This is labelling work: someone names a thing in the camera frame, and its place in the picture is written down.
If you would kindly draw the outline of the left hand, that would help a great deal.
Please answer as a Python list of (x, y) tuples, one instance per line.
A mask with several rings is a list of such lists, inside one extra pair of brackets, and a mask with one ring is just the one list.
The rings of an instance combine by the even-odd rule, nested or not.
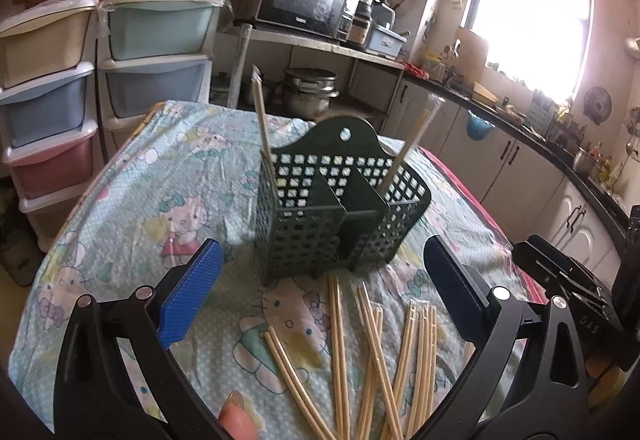
[(219, 412), (218, 420), (234, 440), (258, 439), (257, 428), (244, 408), (244, 400), (239, 391), (230, 392)]

